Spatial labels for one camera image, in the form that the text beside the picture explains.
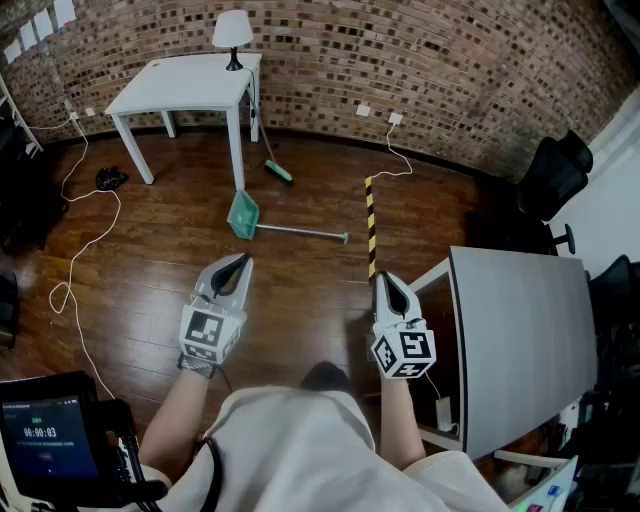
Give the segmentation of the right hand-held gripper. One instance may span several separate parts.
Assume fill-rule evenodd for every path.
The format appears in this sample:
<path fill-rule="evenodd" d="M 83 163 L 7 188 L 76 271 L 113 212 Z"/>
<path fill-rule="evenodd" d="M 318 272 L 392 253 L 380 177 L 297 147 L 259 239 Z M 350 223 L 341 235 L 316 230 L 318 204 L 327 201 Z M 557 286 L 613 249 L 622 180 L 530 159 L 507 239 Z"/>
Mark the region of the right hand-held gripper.
<path fill-rule="evenodd" d="M 421 316 L 419 300 L 410 287 L 391 272 L 379 272 L 370 351 L 384 378 L 417 379 L 435 364 L 434 333 Z"/>

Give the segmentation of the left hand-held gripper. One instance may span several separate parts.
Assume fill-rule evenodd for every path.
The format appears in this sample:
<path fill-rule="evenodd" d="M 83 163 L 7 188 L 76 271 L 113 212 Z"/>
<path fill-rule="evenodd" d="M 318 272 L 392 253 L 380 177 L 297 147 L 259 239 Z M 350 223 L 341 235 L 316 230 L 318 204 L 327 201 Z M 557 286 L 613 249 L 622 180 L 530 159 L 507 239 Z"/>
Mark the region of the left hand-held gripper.
<path fill-rule="evenodd" d="M 197 297 L 183 308 L 179 341 L 184 355 L 222 364 L 239 341 L 247 320 L 244 309 L 254 267 L 248 253 L 208 265 L 195 285 Z M 222 299 L 225 305 L 206 299 Z"/>

